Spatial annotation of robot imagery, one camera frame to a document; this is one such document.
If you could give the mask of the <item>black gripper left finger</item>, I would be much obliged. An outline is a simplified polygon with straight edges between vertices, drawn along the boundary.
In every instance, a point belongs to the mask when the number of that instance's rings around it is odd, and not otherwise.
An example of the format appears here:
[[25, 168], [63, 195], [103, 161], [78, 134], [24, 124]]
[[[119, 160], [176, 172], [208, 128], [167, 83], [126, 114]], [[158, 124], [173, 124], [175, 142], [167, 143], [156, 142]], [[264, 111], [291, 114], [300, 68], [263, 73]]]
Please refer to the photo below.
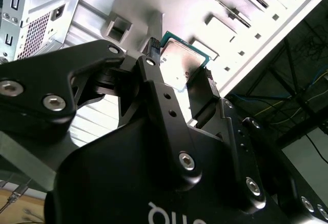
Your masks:
[[[119, 98], [118, 129], [78, 148], [68, 134], [77, 110], [106, 94]], [[146, 171], [186, 191], [202, 176], [158, 57], [132, 57], [105, 40], [1, 65], [1, 157], [45, 190]]]

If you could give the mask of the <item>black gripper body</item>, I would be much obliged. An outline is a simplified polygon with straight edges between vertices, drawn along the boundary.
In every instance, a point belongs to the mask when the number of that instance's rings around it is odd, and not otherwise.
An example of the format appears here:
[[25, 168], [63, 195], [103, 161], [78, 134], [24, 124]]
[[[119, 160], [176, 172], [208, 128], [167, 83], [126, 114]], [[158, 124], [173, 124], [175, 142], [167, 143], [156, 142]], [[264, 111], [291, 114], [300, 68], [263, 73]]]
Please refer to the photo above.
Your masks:
[[246, 213], [222, 141], [189, 129], [202, 166], [200, 182], [177, 191], [160, 139], [141, 119], [70, 154], [45, 201], [46, 223], [288, 223], [277, 204]]

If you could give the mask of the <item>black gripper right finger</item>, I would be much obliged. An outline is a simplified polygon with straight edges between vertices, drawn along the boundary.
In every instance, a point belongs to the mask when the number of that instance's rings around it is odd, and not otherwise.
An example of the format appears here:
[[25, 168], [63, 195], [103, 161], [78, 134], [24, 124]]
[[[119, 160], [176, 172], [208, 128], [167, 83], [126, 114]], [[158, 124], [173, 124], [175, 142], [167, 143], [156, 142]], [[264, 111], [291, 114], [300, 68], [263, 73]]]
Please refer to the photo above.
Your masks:
[[256, 122], [239, 121], [236, 108], [220, 97], [211, 71], [199, 68], [187, 82], [191, 114], [196, 128], [219, 137], [225, 144], [233, 171], [233, 190], [245, 212], [254, 213], [266, 203], [265, 187], [277, 194], [286, 209], [295, 200], [295, 186], [287, 160], [255, 132]]

